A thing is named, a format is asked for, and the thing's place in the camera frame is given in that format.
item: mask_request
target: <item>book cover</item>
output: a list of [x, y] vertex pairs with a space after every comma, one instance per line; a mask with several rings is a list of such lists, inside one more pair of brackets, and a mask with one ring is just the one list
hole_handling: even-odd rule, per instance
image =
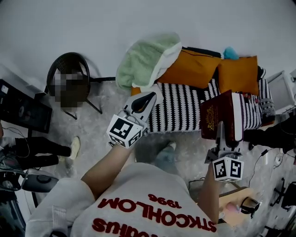
[[232, 141], [243, 139], [243, 115], [241, 95], [224, 92], [201, 104], [202, 138], [216, 139], [220, 121], [225, 124], [225, 138]]

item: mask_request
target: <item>orange pillow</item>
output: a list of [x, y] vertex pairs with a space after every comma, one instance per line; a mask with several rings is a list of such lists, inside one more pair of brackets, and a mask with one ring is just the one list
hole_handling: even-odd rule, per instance
[[131, 96], [139, 94], [139, 93], [141, 93], [141, 89], [139, 87], [132, 87], [131, 88], [131, 92], [130, 92]]
[[177, 60], [158, 82], [206, 88], [220, 61], [218, 57], [181, 50]]
[[257, 56], [224, 59], [218, 66], [220, 93], [245, 92], [259, 96]]

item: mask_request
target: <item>shoe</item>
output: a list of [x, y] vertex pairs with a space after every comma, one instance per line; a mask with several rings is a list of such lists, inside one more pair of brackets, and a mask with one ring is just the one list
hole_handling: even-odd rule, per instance
[[252, 143], [249, 143], [249, 146], [248, 146], [249, 151], [253, 150], [254, 147], [255, 147], [255, 146], [254, 146]]
[[71, 160], [76, 159], [79, 149], [80, 149], [79, 137], [74, 137], [71, 143], [71, 155], [69, 156]]
[[170, 142], [167, 146], [171, 146], [174, 150], [176, 150], [177, 144], [175, 142]]

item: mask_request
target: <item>chair leg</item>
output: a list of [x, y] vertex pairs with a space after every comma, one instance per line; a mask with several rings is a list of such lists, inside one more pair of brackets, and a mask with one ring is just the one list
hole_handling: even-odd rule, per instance
[[271, 203], [271, 204], [270, 204], [270, 206], [274, 206], [276, 203], [279, 204], [280, 201], [281, 201], [281, 199], [282, 199], [282, 197], [284, 196], [284, 191], [285, 191], [284, 183], [285, 183], [285, 179], [282, 178], [282, 181], [283, 181], [283, 184], [282, 184], [282, 189], [281, 189], [281, 191], [278, 191], [276, 188], [274, 189], [274, 191], [277, 192], [279, 196], [278, 196], [278, 198], [275, 200], [274, 203]]
[[86, 99], [86, 102], [87, 102], [91, 107], [93, 107], [97, 112], [99, 112], [100, 114], [102, 114], [102, 111], [99, 110], [96, 106], [94, 106], [93, 103], [90, 102], [88, 99]]
[[278, 191], [276, 188], [275, 188], [273, 191], [275, 191], [275, 192], [277, 192], [279, 195], [281, 195], [281, 192]]
[[68, 112], [66, 112], [66, 111], [64, 111], [67, 115], [69, 115], [69, 116], [71, 116], [72, 118], [74, 118], [75, 120], [77, 120], [77, 117], [75, 117], [74, 115], [72, 115], [72, 114], [70, 114], [70, 113], [68, 113]]
[[291, 207], [282, 207], [282, 208], [285, 209], [288, 212]]

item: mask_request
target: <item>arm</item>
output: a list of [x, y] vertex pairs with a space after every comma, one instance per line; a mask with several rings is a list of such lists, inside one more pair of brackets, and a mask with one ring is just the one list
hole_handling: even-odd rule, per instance
[[82, 177], [97, 199], [114, 181], [129, 158], [132, 149], [115, 145], [105, 157]]
[[214, 179], [213, 164], [211, 163], [199, 193], [197, 205], [214, 224], [217, 224], [219, 219], [219, 187], [219, 181]]

